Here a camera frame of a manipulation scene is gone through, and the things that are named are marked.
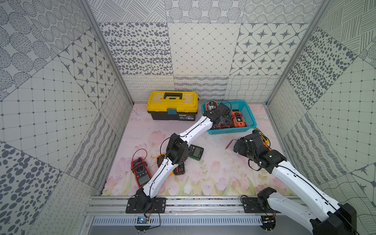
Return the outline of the green multimeter with leads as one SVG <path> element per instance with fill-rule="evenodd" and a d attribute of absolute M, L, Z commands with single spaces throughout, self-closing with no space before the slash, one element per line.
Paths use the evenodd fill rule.
<path fill-rule="evenodd" d="M 215 129 L 228 129 L 234 128 L 234 124 L 230 117 L 221 117 L 219 124 L 215 127 Z"/>

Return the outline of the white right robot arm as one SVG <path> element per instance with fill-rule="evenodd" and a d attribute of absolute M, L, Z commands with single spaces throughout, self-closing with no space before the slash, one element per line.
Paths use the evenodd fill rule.
<path fill-rule="evenodd" d="M 260 133 L 239 138 L 234 152 L 254 162 L 288 186 L 304 203 L 302 206 L 276 189 L 267 187 L 257 194 L 257 205 L 288 216 L 314 235 L 356 235 L 356 210 L 341 204 L 302 176 L 287 158 L 264 144 Z"/>

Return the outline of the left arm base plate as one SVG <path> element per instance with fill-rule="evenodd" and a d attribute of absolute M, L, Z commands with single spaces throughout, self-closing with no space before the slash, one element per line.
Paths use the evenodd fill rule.
<path fill-rule="evenodd" d="M 164 213 L 166 207 L 166 198 L 156 197 L 153 199 L 150 198 L 140 198 L 140 197 L 131 197 L 128 199 L 126 205 L 126 213 L 135 214 L 135 213 Z"/>

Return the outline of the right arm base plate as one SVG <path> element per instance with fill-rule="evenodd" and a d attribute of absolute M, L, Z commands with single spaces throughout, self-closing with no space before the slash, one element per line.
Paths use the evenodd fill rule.
<path fill-rule="evenodd" d="M 259 205 L 258 199 L 255 197 L 241 197 L 240 201 L 243 205 L 245 213 L 263 213 L 263 214 L 273 214 L 280 213 L 279 211 L 274 211 L 271 208 L 264 208 Z"/>

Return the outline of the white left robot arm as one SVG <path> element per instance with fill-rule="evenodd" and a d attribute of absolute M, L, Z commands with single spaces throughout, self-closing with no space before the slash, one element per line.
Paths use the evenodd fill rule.
<path fill-rule="evenodd" d="M 201 134 L 210 130 L 213 125 L 218 125 L 222 117 L 230 113 L 230 108 L 220 103 L 214 110 L 207 110 L 203 116 L 186 131 L 173 133 L 168 138 L 165 158 L 148 183 L 138 189 L 134 198 L 143 211 L 148 212 L 153 207 L 152 199 L 155 198 L 165 180 L 179 165 L 183 164 L 189 156 L 189 146 Z"/>

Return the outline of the red multimeter near left arm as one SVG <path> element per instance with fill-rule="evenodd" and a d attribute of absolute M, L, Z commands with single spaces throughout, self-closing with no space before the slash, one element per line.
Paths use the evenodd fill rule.
<path fill-rule="evenodd" d="M 139 188 L 145 186 L 152 178 L 148 170 L 148 164 L 143 158 L 138 158 L 131 162 L 131 171 Z"/>

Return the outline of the orange red multimeter pair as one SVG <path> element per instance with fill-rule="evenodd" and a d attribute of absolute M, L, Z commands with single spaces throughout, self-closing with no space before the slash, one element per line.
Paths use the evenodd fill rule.
<path fill-rule="evenodd" d="M 210 101 L 205 104 L 206 111 L 212 111 L 216 109 L 218 106 L 218 103 L 216 101 Z"/>

